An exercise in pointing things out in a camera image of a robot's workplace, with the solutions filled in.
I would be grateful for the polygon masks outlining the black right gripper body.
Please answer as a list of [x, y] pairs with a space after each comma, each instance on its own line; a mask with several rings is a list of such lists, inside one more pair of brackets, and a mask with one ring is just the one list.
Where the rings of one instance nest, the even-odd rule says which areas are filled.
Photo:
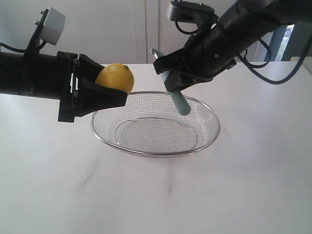
[[182, 75], [211, 80], [235, 65], [237, 52], [244, 50], [244, 15], [216, 15], [205, 21], [182, 49]]

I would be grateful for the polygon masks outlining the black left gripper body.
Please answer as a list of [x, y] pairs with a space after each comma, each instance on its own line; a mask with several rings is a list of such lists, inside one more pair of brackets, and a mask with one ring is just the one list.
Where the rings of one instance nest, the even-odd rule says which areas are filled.
[[75, 90], [76, 73], [79, 65], [78, 54], [63, 51], [57, 52], [61, 64], [61, 92], [59, 98], [59, 122], [74, 122], [75, 120]]

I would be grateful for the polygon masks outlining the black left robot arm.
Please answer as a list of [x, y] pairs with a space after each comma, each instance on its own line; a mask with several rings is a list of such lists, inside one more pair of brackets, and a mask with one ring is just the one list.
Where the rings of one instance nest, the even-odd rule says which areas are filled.
[[74, 122], [76, 117], [126, 104], [126, 92], [95, 84], [103, 68], [84, 54], [2, 52], [0, 92], [59, 100], [58, 120]]

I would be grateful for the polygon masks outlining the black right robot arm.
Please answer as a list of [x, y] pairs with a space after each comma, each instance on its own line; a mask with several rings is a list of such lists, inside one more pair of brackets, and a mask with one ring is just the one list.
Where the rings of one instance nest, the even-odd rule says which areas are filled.
[[211, 81], [236, 64], [241, 53], [282, 25], [311, 24], [309, 0], [238, 0], [222, 16], [199, 3], [173, 0], [169, 20], [197, 26], [179, 50], [153, 63], [157, 74], [168, 72], [168, 91], [184, 90]]

